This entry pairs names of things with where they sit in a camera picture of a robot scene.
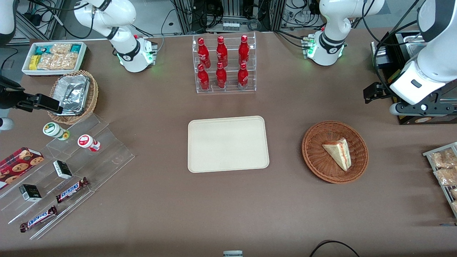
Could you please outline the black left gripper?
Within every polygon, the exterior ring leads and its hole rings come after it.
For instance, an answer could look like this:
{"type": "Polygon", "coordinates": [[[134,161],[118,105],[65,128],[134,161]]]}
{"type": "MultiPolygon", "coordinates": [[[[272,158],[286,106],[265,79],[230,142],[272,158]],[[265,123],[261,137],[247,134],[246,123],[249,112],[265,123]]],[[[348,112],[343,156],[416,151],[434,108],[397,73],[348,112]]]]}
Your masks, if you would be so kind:
{"type": "Polygon", "coordinates": [[[373,99],[378,100],[391,98],[392,93],[390,89],[387,88],[387,86],[384,86],[380,82],[374,82],[371,84],[370,87],[366,87],[363,90],[363,97],[365,100],[365,104],[369,104],[373,99]]]}

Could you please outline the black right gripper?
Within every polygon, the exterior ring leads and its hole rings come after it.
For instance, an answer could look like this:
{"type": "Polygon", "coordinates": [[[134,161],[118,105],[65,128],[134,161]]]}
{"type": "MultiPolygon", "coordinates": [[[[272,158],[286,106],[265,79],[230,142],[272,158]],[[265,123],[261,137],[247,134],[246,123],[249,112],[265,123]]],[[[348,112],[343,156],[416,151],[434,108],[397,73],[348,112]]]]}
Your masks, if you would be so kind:
{"type": "Polygon", "coordinates": [[[26,112],[42,109],[62,114],[63,108],[60,106],[60,102],[54,98],[43,94],[28,94],[27,101],[25,101],[25,90],[16,81],[1,76],[0,84],[0,109],[11,109],[16,106],[16,109],[26,112]]]}

